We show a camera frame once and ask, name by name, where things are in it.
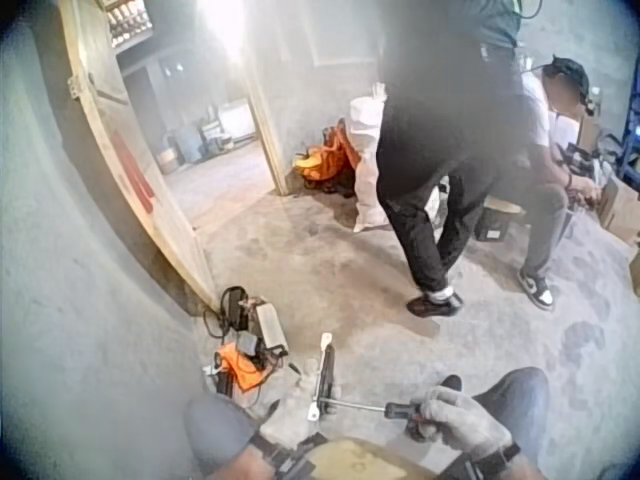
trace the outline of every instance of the screwdriver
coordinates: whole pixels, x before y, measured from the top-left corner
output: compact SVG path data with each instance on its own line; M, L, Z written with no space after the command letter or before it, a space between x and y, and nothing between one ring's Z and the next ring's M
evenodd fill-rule
M376 407L373 405L362 405L359 403L343 402L332 398L319 398L319 403L328 403L336 407L353 408L356 410L366 410L369 412L377 412L384 414L384 418L388 420L410 420L420 414L420 405L403 405L401 403L387 403L384 407Z

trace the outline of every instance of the bright light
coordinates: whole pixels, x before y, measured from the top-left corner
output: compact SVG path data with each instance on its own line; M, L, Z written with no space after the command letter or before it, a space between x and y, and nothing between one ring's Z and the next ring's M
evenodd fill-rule
M242 0L199 0L207 24L224 45L233 62L240 63L244 43L244 5Z

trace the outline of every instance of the floor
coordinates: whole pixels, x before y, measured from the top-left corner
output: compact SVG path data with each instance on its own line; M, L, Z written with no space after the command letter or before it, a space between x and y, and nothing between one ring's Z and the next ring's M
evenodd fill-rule
M406 312L416 290L400 246L389 230L353 234L352 200L267 194L227 218L224 228L200 230L216 283L243 285L271 301L291 360L307 373L321 334L332 332L342 399L407 401L452 372L475 394L512 369L537 366L552 389L540 460L549 478L596 478L640 445L640 302L628 272L633 252L588 216L574 221L557 252L550 278L555 312L538 310L514 280L527 238L526 227L516 226L504 244L471 242L450 274L466 308L441 321ZM204 335L200 340L209 355L211 345ZM304 375L294 388L285 370L269 382L280 389L277 395L287 395L272 433L292 442L318 427L306 422L313 377ZM263 392L261 403L273 395ZM442 445L411 445L402 428L350 410L319 426L332 437L386 445L434 471L451 460Z
M259 141L165 176L195 230L216 230L274 189Z

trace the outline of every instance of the screwdriver handle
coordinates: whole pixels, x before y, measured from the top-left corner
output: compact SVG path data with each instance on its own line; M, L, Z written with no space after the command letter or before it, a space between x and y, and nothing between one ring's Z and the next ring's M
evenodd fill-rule
M420 414L420 404L405 405L402 403L387 403L384 407L384 418L389 420L411 420Z

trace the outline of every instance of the gloved hand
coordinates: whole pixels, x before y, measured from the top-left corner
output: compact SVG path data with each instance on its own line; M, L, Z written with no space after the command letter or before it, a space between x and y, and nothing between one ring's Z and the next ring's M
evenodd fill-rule
M420 406L421 432L433 438L434 427L445 444L481 460L508 447L511 433L473 398L446 387L430 390Z

